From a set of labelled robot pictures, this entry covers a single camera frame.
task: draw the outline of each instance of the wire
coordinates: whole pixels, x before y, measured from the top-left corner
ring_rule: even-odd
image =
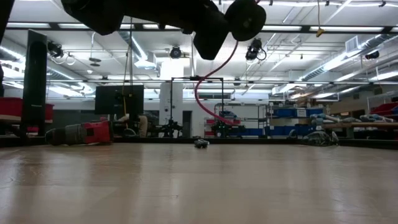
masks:
[[[132,52],[131,52],[131,32],[132,32],[132,17],[130,18],[130,43],[128,44],[127,47],[127,53],[126,53],[126,66],[124,68],[124,78],[123,78],[123,85],[122,85],[122,97],[123,97],[123,110],[124,110],[124,116],[127,116],[127,109],[126,109],[126,97],[124,97],[124,84],[126,82],[126,75],[127,75],[127,65],[129,63],[129,57],[132,57]]]
[[[318,1],[318,29],[321,29],[321,7],[319,5],[319,0]]]
[[[264,53],[264,58],[259,58],[259,56],[257,55],[257,59],[259,61],[263,61],[263,60],[265,60],[267,58],[267,52],[264,49],[261,49],[261,51],[262,51],[262,53]]]
[[[238,44],[239,44],[239,42],[236,41],[234,50],[232,51],[232,53],[231,53],[231,55],[229,56],[229,58],[228,58],[223,64],[221,64],[218,68],[214,69],[212,72],[210,72],[209,74],[207,74],[207,75],[205,75],[204,77],[202,77],[202,78],[199,80],[199,82],[198,82],[198,84],[196,85],[196,87],[195,87],[195,99],[196,99],[196,101],[197,101],[199,107],[200,107],[201,109],[203,109],[204,111],[206,111],[206,113],[208,113],[208,114],[214,116],[215,118],[218,118],[219,120],[221,120],[222,122],[224,122],[224,123],[226,123],[226,124],[234,124],[234,123],[232,123],[231,121],[228,121],[227,119],[224,119],[224,118],[218,116],[217,114],[214,114],[214,113],[211,112],[209,109],[207,109],[205,106],[203,106],[202,103],[200,103],[200,100],[199,100],[198,89],[199,89],[200,84],[201,84],[206,78],[208,78],[208,77],[210,77],[212,74],[218,72],[220,69],[222,69],[222,68],[231,60],[231,58],[232,58],[233,55],[235,54],[236,49],[238,48]]]

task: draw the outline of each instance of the ceiling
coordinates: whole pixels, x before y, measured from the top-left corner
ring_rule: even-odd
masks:
[[[316,1],[291,1],[295,2],[316,2]],[[391,4],[398,6],[398,1],[389,1]],[[320,6],[320,22],[328,21],[327,25],[341,25],[341,26],[396,26],[398,24],[398,7],[352,7],[358,4],[357,1],[352,1],[351,6],[345,7],[339,13],[338,6],[325,6],[325,2],[321,1]],[[262,2],[261,4],[267,12],[267,24],[317,24],[318,22],[318,8],[311,7],[292,7],[273,5]],[[225,12],[228,8],[228,3],[223,3],[220,9]],[[21,1],[16,0],[11,18],[12,22],[78,22],[74,18],[66,14],[60,0],[53,1]],[[142,22],[142,20],[134,19],[133,22]],[[73,65],[62,64],[65,68],[85,76],[86,78],[101,78],[108,76],[113,79],[123,79],[124,70],[126,66],[126,50],[127,44],[117,33],[107,36],[95,35],[93,45],[94,52],[92,56],[100,58],[102,62],[100,67],[92,67],[88,60],[91,57],[91,36],[93,32],[87,31],[40,31],[48,36],[48,38],[56,43],[62,44],[63,50],[70,52],[76,58],[76,63]],[[168,58],[168,50],[174,45],[179,45],[183,52],[187,55],[193,56],[196,61],[195,74],[205,75],[214,68],[221,65],[230,55],[235,40],[231,35],[227,37],[223,47],[213,61],[203,60],[194,51],[192,52],[192,37],[184,35],[181,32],[135,32],[134,37],[137,43],[147,52],[156,54],[158,63]],[[323,34],[319,38],[315,34],[276,34],[260,33],[257,38],[262,40],[265,44],[267,41],[267,59],[261,63],[255,63],[249,66],[246,63],[245,54],[248,45],[251,41],[240,42],[238,49],[229,62],[222,70],[215,73],[217,77],[225,77],[233,79],[234,77],[241,77],[249,80],[288,80],[288,71],[299,70],[303,71],[312,66],[319,64],[325,58],[337,54],[339,51],[345,49],[345,42],[354,37],[352,34]],[[368,38],[368,35],[359,36],[360,40]],[[7,30],[5,38],[14,41],[19,45],[26,46],[27,31],[26,30]],[[296,46],[297,42],[302,42],[302,45],[290,52]],[[278,66],[275,66],[279,60],[285,57],[286,54],[291,55],[283,60]],[[184,64],[184,75],[192,74],[190,58],[179,59]],[[343,74],[352,72],[358,69],[358,62],[352,61],[348,65],[344,65],[336,69],[337,72]],[[156,79],[156,73],[152,70],[143,70],[134,68],[134,74],[138,75],[138,79]],[[256,85],[255,88],[271,89],[273,85]]]

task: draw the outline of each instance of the hanging cable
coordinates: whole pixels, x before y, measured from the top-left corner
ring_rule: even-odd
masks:
[[[319,4],[320,0],[317,1],[318,1],[318,31],[316,37],[319,37],[325,32],[325,30],[321,28],[321,6]]]
[[[206,113],[208,113],[208,114],[214,116],[215,118],[221,120],[222,122],[224,122],[224,123],[226,123],[226,124],[234,124],[234,123],[232,123],[231,121],[228,121],[227,119],[224,119],[223,117],[218,116],[217,114],[214,114],[214,113],[211,112],[209,109],[207,109],[205,106],[203,106],[202,103],[200,103],[200,100],[199,100],[198,89],[199,89],[200,84],[201,84],[206,78],[208,78],[208,77],[210,77],[212,74],[218,72],[220,69],[222,69],[222,68],[231,60],[231,58],[232,58],[233,55],[235,54],[235,51],[236,51],[237,48],[238,48],[238,41],[236,41],[235,48],[234,48],[234,50],[232,51],[232,53],[231,53],[231,55],[229,56],[229,58],[228,58],[222,65],[220,65],[218,68],[214,69],[212,72],[210,72],[209,74],[207,74],[207,75],[205,75],[204,77],[202,77],[202,78],[199,80],[199,82],[198,82],[198,84],[196,85],[196,87],[195,87],[195,99],[196,99],[198,105],[200,106],[200,108],[202,108],[204,111],[206,111]]]
[[[131,52],[131,44],[132,44],[132,17],[130,18],[130,41],[127,47],[127,53],[126,53],[126,66],[124,68],[124,78],[123,78],[123,85],[122,85],[122,97],[123,97],[123,110],[124,110],[124,116],[127,116],[127,109],[126,109],[126,97],[124,96],[124,84],[126,82],[126,75],[127,75],[127,65],[129,63],[129,58],[132,57],[132,52]]]

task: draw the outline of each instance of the black pole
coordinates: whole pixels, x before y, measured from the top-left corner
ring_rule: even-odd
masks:
[[[173,81],[174,78],[170,83],[170,120],[173,119]]]
[[[257,106],[257,128],[260,128],[260,106]]]
[[[8,19],[14,5],[14,0],[3,0],[0,7],[0,45],[4,32],[6,31]],[[4,96],[4,87],[2,86],[2,80],[4,78],[4,72],[0,65],[0,97]]]
[[[221,80],[221,95],[222,95],[222,97],[221,97],[221,104],[222,104],[221,109],[222,109],[223,114],[224,114],[224,78],[220,78],[220,80]]]

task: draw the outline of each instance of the fluorescent light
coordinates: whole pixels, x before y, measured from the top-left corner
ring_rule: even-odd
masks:
[[[30,23],[30,22],[9,22],[7,28],[44,28],[49,29],[50,24],[46,23]]]
[[[24,74],[22,72],[17,72],[15,70],[7,68],[7,67],[4,67],[2,69],[4,71],[4,77],[7,77],[7,78],[23,78],[24,77]]]
[[[7,86],[12,86],[12,87],[15,87],[15,88],[24,89],[23,85],[21,85],[19,83],[16,83],[16,82],[3,82],[3,84],[7,85]]]
[[[301,96],[302,96],[301,94],[295,94],[295,95],[291,96],[290,98],[291,99],[296,99],[296,98],[299,98]]]
[[[73,90],[69,90],[64,87],[50,87],[51,91],[54,91],[56,93],[59,93],[61,95],[66,95],[66,96],[83,96],[81,93],[75,92]]]
[[[264,26],[262,30],[300,31],[301,26]]]
[[[17,59],[19,59],[19,60],[25,62],[25,56],[23,56],[23,55],[21,55],[21,54],[19,54],[19,53],[17,53],[17,52],[14,52],[14,51],[12,51],[12,50],[9,50],[9,49],[7,49],[7,48],[5,48],[5,47],[2,47],[2,46],[0,46],[0,49],[3,50],[3,51],[5,51],[5,52],[7,52],[8,54],[11,54],[11,55],[14,56],[15,58],[17,58]]]
[[[354,76],[355,76],[355,74],[348,74],[348,75],[345,75],[345,76],[342,76],[342,77],[336,79],[335,82],[341,82],[341,81],[347,80]]]
[[[331,95],[334,95],[335,93],[321,93],[321,94],[318,94],[318,95],[316,95],[316,96],[314,96],[314,98],[325,98],[325,97],[328,97],[328,96],[331,96]]]
[[[84,24],[58,24],[62,29],[88,29]]]
[[[384,29],[384,27],[321,27],[325,31],[363,31],[363,32],[379,32]],[[318,27],[313,26],[310,31],[317,31]]]
[[[352,88],[348,88],[348,89],[346,89],[346,90],[341,91],[340,93],[348,93],[348,92],[353,91],[353,90],[356,90],[356,89],[358,89],[358,88],[359,88],[359,86],[352,87]]]
[[[144,29],[159,29],[157,24],[144,24],[142,25]],[[166,25],[164,29],[179,29],[178,27]]]
[[[120,25],[120,29],[134,29],[134,25],[130,25],[130,24],[121,24]]]
[[[377,75],[373,78],[370,78],[369,81],[376,82],[376,81],[384,80],[384,79],[391,78],[391,77],[394,77],[397,75],[398,75],[398,72],[387,72],[387,73],[384,73],[381,75]]]
[[[144,24],[142,25],[144,29],[159,29],[159,26],[157,24]]]

